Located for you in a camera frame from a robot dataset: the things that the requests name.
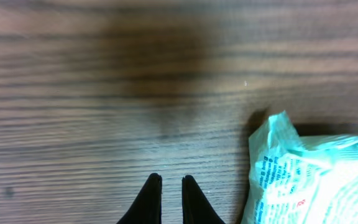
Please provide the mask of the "teal tissue pack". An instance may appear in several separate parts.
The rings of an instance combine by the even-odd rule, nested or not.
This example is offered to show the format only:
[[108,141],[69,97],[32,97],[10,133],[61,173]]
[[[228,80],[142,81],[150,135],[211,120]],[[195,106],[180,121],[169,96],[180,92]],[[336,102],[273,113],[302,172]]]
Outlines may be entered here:
[[358,223],[358,136],[300,136],[286,113],[249,137],[249,224]]

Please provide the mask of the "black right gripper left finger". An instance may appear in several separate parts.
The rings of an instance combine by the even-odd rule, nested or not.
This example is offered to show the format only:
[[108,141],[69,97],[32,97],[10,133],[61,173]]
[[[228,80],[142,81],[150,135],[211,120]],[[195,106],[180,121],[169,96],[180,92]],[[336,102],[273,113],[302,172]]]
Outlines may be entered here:
[[161,224],[161,214],[162,177],[152,173],[117,224]]

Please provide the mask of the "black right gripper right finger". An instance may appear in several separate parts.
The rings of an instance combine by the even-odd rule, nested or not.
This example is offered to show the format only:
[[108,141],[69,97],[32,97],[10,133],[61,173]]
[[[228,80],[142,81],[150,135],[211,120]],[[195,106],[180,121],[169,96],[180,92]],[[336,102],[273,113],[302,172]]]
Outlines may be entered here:
[[183,224],[224,224],[192,175],[182,178]]

